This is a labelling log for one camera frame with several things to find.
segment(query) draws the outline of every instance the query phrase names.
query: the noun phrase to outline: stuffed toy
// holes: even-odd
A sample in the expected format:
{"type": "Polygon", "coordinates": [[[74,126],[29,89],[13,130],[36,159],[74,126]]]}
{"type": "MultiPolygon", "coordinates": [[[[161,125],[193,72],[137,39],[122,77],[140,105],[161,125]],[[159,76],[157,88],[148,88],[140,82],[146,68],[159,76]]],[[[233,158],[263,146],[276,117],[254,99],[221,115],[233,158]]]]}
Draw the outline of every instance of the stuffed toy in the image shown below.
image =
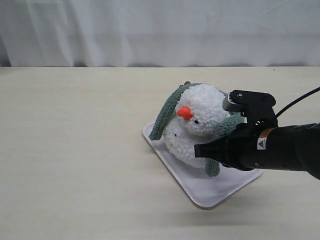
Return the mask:
{"type": "Polygon", "coordinates": [[[194,145],[204,144],[231,133],[245,118],[238,112],[222,107],[227,94],[207,83],[185,82],[166,100],[158,114],[150,140],[163,137],[168,151],[193,168],[204,168],[215,177],[220,173],[219,162],[195,157],[194,145]]]}

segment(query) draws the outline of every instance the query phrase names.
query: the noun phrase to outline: white tray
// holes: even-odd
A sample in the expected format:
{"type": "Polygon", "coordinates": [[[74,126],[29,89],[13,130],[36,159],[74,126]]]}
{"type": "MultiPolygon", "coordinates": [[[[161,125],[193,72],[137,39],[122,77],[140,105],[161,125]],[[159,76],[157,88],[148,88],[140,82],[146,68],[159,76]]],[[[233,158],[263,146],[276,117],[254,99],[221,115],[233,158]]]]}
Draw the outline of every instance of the white tray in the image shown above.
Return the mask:
{"type": "Polygon", "coordinates": [[[163,138],[151,141],[149,134],[155,122],[145,126],[142,134],[161,161],[173,175],[189,199],[200,209],[210,210],[225,201],[232,194],[262,175],[262,171],[240,171],[234,168],[220,168],[220,174],[209,177],[203,168],[193,168],[175,158],[167,149],[163,138]]]}

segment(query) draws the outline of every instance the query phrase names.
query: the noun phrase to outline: black cable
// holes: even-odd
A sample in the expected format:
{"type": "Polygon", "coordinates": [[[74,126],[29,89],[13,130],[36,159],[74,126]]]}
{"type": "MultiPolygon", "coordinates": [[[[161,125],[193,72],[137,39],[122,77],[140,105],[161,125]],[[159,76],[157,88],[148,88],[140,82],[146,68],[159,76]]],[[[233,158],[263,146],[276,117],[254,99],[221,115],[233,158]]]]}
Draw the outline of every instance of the black cable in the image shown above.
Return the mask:
{"type": "Polygon", "coordinates": [[[309,97],[312,94],[315,94],[316,92],[320,91],[320,86],[317,87],[316,89],[302,95],[301,97],[297,98],[296,100],[294,100],[293,102],[289,103],[287,106],[285,106],[281,111],[279,111],[276,115],[275,118],[277,119],[281,114],[283,114],[286,110],[288,110],[289,108],[291,108],[293,105],[297,104],[298,102],[300,102],[301,100],[309,97]]]}

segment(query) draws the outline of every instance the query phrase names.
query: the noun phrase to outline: table surface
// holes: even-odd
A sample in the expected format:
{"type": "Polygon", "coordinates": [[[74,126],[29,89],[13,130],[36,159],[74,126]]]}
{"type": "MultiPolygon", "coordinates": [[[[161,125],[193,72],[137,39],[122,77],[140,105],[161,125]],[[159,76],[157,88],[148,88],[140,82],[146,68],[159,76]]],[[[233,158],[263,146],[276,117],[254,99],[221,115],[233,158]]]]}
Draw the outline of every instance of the table surface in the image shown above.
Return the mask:
{"type": "MultiPolygon", "coordinates": [[[[0,67],[0,239],[318,240],[305,172],[265,171],[213,210],[190,202],[142,136],[185,81],[270,93],[277,112],[320,85],[320,67],[0,67]]],[[[279,125],[319,121],[319,102],[279,125]]]]}

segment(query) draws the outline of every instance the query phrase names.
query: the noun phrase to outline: fluffy white fur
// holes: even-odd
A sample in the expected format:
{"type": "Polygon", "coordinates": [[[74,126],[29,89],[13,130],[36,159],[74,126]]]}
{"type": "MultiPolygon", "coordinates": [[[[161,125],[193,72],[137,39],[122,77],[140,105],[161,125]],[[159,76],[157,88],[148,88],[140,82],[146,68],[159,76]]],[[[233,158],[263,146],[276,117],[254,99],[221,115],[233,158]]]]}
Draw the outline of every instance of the fluffy white fur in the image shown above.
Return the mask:
{"type": "Polygon", "coordinates": [[[188,134],[180,125],[180,118],[174,117],[163,131],[163,139],[169,152],[177,159],[194,168],[204,168],[206,159],[195,157],[195,144],[210,142],[211,137],[199,137],[188,134]]]}
{"type": "Polygon", "coordinates": [[[221,122],[230,116],[222,108],[224,98],[224,94],[210,84],[204,83],[186,89],[175,110],[188,107],[193,117],[190,120],[178,117],[180,125],[193,136],[214,136],[221,122]]]}

